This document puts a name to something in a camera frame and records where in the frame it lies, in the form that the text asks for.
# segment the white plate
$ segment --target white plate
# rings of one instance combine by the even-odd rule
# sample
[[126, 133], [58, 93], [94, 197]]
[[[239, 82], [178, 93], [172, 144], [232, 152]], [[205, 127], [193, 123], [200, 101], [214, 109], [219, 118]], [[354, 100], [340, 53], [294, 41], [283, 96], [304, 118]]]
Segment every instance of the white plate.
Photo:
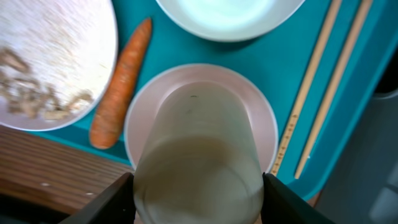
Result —
[[[29, 119], [8, 113], [7, 102], [0, 96], [0, 124], [49, 131], [78, 121], [96, 106], [108, 86], [117, 54], [116, 18], [110, 0], [2, 0], [0, 30], [0, 49], [12, 49], [29, 64], [27, 75], [40, 74], [43, 83], [60, 82], [55, 89], [59, 94], [89, 90], [94, 99], [66, 119], [45, 121], [40, 116]], [[16, 72], [6, 66], [0, 70]]]
[[248, 113], [261, 170], [268, 172], [275, 159], [278, 128], [274, 112], [264, 95], [242, 75], [208, 64], [181, 65], [162, 72], [135, 96], [124, 123], [127, 155], [135, 169], [162, 102], [174, 90], [189, 83], [213, 82], [232, 91]]
[[156, 0], [180, 27], [215, 41], [258, 37], [288, 19], [304, 0]]

